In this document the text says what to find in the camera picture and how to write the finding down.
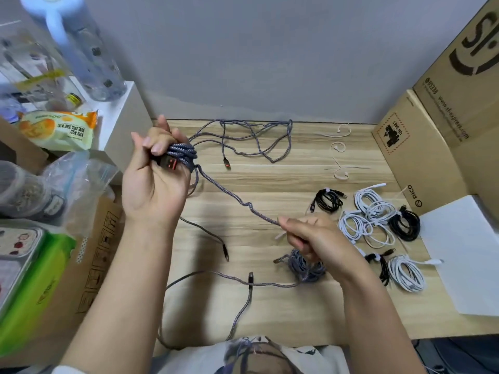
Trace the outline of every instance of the left hand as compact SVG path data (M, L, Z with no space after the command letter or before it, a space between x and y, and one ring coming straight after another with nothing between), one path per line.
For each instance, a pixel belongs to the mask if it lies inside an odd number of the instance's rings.
M188 139L170 126L163 115L156 127L152 127L146 138L132 132L134 153L123 175L123 208L127 221L145 228L157 228L173 232L187 198L191 173L180 162L175 170L162 169L151 161L163 155L173 143L188 143Z

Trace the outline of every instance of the white t-shirt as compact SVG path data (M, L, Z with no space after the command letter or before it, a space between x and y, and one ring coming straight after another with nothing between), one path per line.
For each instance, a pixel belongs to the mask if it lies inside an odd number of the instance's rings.
M299 373L349 374L339 346L288 348L264 336L242 338L212 346L169 351L153 358L151 374ZM68 366L52 374L84 374Z

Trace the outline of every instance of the clear plastic bag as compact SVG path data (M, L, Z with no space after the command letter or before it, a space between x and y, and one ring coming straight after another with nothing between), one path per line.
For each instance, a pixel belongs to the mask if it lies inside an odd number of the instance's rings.
M89 151L69 152L43 171L42 177L66 198L61 223L70 235L90 235L99 197L117 172L114 165L90 158Z

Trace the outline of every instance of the snack package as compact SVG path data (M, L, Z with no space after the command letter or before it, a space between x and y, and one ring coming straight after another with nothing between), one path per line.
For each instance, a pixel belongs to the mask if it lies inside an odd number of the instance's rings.
M25 114L15 126L29 140L47 150L88 150L92 145L97 112L36 111Z

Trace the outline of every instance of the wooden desk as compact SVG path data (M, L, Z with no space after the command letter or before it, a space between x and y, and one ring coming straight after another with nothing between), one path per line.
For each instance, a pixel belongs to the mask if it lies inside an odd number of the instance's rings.
M201 127L201 121L173 121L187 135ZM352 134L346 138L325 138L315 131L335 133L337 125L295 123L292 149L288 157L276 164L263 157L236 156L226 150L232 170L222 162L220 146L212 143L197 146L198 163L211 177L236 192L244 201L265 215L302 216L317 190L325 187L348 195L344 209L354 209L353 192L370 185L386 182L377 191L398 208L405 203L400 188L374 139L372 125L350 125ZM230 127L234 134L237 127ZM212 131L221 133L219 125ZM284 128L261 137L268 146ZM334 140L346 144L346 152L330 150ZM236 142L240 150L256 151L253 140ZM286 147L281 142L272 157L281 155ZM361 165L371 169L347 169L347 181L336 180L337 169L332 156L340 165ZM179 221L175 234L169 282L194 270L218 270L242 279L253 271L255 282L291 283L294 281L285 264L273 259L291 250L285 238L274 238L281 230L253 215L233 198L221 193L205 180L187 200L182 214L221 235L227 244L230 262L226 262L221 246L196 227ZM358 246L372 251L363 241ZM407 244L411 258L429 258L421 239ZM397 242L397 253L406 250ZM380 267L371 264L379 273ZM422 267L428 289L409 294L390 283L388 291L412 339L440 336L499 333L499 318L460 315L452 305L437 271ZM182 281L169 289L165 297L163 335L172 346L200 346L223 341L235 315L248 294L247 286L215 275L202 274ZM315 284L303 284L292 289L255 288L253 302L238 323L236 337L262 334L286 346L346 344L343 298L339 284L326 275Z

